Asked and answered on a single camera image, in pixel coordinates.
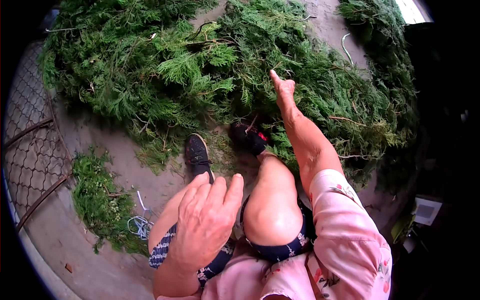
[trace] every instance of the black sneaker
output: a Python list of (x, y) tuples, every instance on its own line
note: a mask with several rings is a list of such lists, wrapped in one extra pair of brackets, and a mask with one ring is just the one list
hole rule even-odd
[(233, 122), (230, 126), (230, 135), (234, 143), (257, 156), (265, 150), (268, 138), (258, 127), (247, 120)]
[(210, 184), (213, 184), (215, 175), (210, 170), (210, 160), (208, 159), (207, 144), (203, 138), (192, 133), (185, 142), (185, 164), (189, 167), (193, 177), (208, 172), (210, 175)]

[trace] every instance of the forearm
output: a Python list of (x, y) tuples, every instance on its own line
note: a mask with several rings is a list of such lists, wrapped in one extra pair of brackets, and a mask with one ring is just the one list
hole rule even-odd
[(304, 190), (309, 193), (310, 183), (318, 172), (334, 169), (343, 174), (335, 148), (310, 119), (295, 106), (281, 108), (285, 129), (300, 167)]
[(186, 297), (199, 288), (196, 272), (183, 271), (181, 266), (168, 256), (155, 272), (153, 294), (158, 296)]

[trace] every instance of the fallen leaf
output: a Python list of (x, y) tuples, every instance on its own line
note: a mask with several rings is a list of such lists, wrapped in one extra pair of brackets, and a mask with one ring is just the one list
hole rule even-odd
[(67, 269), (67, 271), (69, 271), (70, 273), (73, 273), (73, 270), (72, 270), (72, 266), (71, 266), (71, 265), (65, 264), (65, 269)]

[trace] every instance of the pile of cypress branches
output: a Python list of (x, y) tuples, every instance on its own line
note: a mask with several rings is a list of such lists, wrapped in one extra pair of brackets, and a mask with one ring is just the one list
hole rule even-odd
[(395, 0), (340, 0), (337, 13), (342, 15), (351, 32), (369, 57), (373, 84), (391, 103), (404, 105), (398, 116), (401, 127), (409, 128), (403, 148), (390, 147), (377, 173), (377, 188), (396, 194), (415, 172), (416, 92), (414, 70), (407, 53), (403, 20)]
[(195, 32), (187, 19), (215, 5), (64, 0), (54, 29), (75, 29), (46, 40), (45, 83), (70, 104), (82, 101), (118, 120), (143, 145), (139, 158), (150, 163), (165, 164), (189, 132), (246, 116), (270, 132), (272, 151), (296, 169), (270, 69), (295, 80), (298, 107), (334, 144), (355, 183), (366, 181), (388, 147), (408, 143), (410, 124), (400, 120), (410, 103), (307, 36), (307, 22), (298, 21), (307, 15), (303, 5), (228, 0), (223, 17)]

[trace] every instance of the hand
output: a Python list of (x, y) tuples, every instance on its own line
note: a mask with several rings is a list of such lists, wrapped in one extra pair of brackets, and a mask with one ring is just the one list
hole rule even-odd
[(233, 176), (228, 191), (223, 177), (211, 185), (208, 173), (199, 176), (204, 184), (190, 187), (180, 202), (177, 234), (166, 258), (179, 272), (196, 272), (215, 259), (232, 233), (243, 197), (240, 174)]
[(270, 70), (270, 77), (272, 78), (277, 95), (276, 104), (280, 110), (283, 112), (288, 108), (295, 107), (295, 101), (293, 100), (295, 81), (291, 79), (281, 80), (274, 70)]

